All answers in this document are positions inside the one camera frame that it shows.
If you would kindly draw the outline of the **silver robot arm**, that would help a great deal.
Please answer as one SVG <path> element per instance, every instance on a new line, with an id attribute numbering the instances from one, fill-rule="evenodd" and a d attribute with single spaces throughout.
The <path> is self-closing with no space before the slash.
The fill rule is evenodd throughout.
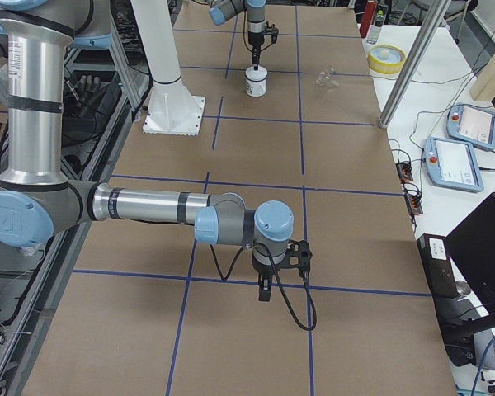
<path id="1" fill-rule="evenodd" d="M 216 26 L 223 25 L 244 12 L 247 18 L 247 40 L 251 46 L 252 66 L 258 70 L 266 32 L 266 2 L 264 0 L 214 0 L 209 1 L 210 18 Z"/>
<path id="2" fill-rule="evenodd" d="M 269 200 L 250 210 L 235 193 L 136 191 L 63 174 L 65 53 L 110 48 L 112 22 L 107 1 L 0 1 L 9 123 L 0 242 L 32 248 L 77 224 L 106 219 L 189 225 L 199 243 L 251 250 L 259 298 L 268 301 L 295 253 L 294 215 L 286 203 Z"/>

